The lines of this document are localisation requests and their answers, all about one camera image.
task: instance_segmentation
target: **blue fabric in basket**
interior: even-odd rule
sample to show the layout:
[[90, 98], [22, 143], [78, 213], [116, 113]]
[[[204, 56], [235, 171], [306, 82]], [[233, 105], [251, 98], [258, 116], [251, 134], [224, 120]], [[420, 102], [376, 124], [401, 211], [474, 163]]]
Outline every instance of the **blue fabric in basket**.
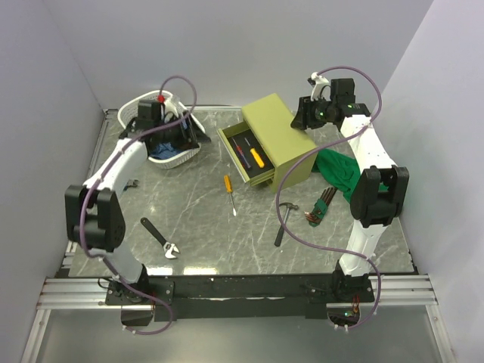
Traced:
[[157, 148], [153, 150], [150, 157], [158, 160], [166, 160], [170, 157], [175, 157], [183, 151], [176, 150], [169, 142], [165, 144], [158, 144]]

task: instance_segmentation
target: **marble table top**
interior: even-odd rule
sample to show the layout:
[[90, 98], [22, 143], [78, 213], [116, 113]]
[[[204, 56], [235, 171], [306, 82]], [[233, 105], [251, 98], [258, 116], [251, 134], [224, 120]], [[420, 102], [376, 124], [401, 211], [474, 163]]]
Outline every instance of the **marble table top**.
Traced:
[[[264, 186], [245, 185], [224, 149], [216, 130], [242, 120], [239, 110], [197, 110], [196, 117], [212, 139], [203, 144], [191, 160], [170, 170], [158, 169], [146, 162], [132, 176], [138, 188], [123, 193], [120, 204], [126, 220], [127, 243], [134, 256], [144, 263], [150, 275], [251, 275], [329, 273], [334, 270], [339, 253], [314, 250], [284, 235], [280, 248], [274, 246], [279, 229], [275, 194]], [[104, 162], [114, 149], [122, 128], [113, 118], [107, 125], [99, 156]], [[339, 138], [333, 126], [312, 130], [316, 144]], [[347, 144], [334, 150], [352, 156]], [[230, 197], [223, 177], [231, 176], [237, 216], [232, 215]], [[352, 229], [349, 204], [338, 192], [316, 228], [304, 219], [321, 192], [329, 184], [319, 173], [283, 191], [281, 201], [299, 205], [292, 211], [288, 226], [297, 236], [314, 244], [345, 248]], [[181, 251], [168, 260], [161, 245], [141, 225], [147, 217], [168, 241]], [[398, 219], [382, 235], [374, 261], [382, 272], [413, 271], [411, 256]], [[88, 260], [77, 248], [70, 277], [108, 276], [102, 262]]]

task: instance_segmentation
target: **wrench jaw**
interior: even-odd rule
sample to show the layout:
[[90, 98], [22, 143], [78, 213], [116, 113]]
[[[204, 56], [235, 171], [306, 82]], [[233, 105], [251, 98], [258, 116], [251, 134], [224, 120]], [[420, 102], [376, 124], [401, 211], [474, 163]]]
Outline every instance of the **wrench jaw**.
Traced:
[[166, 242], [165, 246], [163, 246], [165, 250], [165, 257], [167, 259], [177, 259], [178, 257], [175, 256], [173, 253], [180, 253], [180, 250], [175, 244], [171, 244], [170, 242]]

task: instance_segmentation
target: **yellow screwdriver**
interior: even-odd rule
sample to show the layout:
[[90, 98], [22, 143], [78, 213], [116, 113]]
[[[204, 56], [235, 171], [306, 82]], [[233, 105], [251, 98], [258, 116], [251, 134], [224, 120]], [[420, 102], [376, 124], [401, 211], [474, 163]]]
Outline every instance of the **yellow screwdriver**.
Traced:
[[225, 182], [225, 188], [227, 189], [227, 193], [230, 195], [230, 199], [232, 200], [232, 207], [233, 207], [232, 210], [234, 211], [234, 216], [236, 216], [237, 212], [235, 212], [234, 198], [232, 197], [232, 183], [228, 175], [224, 176], [224, 182]]
[[[248, 147], [251, 147], [250, 146], [250, 143], [249, 143], [249, 140], [247, 140], [247, 138], [245, 138], [245, 142], [247, 143], [247, 146]], [[250, 148], [250, 153], [252, 154], [252, 156], [254, 157], [254, 160], [256, 161], [257, 165], [259, 166], [260, 169], [262, 169], [264, 167], [264, 162], [262, 161], [262, 158], [260, 157], [260, 155], [257, 153], [256, 149], [254, 147], [251, 147]]]

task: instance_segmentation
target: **white laundry basket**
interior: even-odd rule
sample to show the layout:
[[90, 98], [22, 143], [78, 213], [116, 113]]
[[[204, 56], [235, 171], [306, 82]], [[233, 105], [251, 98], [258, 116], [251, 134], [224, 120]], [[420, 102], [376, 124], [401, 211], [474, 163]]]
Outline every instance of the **white laundry basket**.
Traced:
[[[124, 104], [119, 109], [119, 112], [118, 112], [118, 121], [121, 124], [121, 126], [123, 128], [126, 128], [126, 125], [128, 125], [129, 121], [131, 121], [133, 117], [136, 117], [138, 115], [139, 100], [141, 99], [156, 100], [158, 98], [159, 93], [160, 91], [148, 92], [148, 93], [145, 93], [144, 95], [141, 95], [131, 100], [127, 104]], [[178, 97], [174, 96], [171, 92], [163, 91], [163, 96], [165, 96], [166, 99], [173, 98], [172, 101], [174, 101], [174, 103], [177, 105], [177, 110], [180, 113], [187, 110], [187, 108], [183, 105], [183, 103], [180, 102]], [[205, 128], [200, 124], [198, 119], [194, 115], [191, 115], [191, 118], [197, 124], [200, 130], [202, 130], [203, 133], [205, 133]], [[169, 159], [165, 159], [165, 160], [158, 160], [152, 157], [148, 157], [148, 159], [149, 161], [151, 161], [161, 169], [172, 169], [180, 164], [183, 164], [185, 161], [189, 160], [190, 158], [194, 157], [199, 151], [200, 151], [200, 148], [186, 150], [174, 157], [170, 157]]]

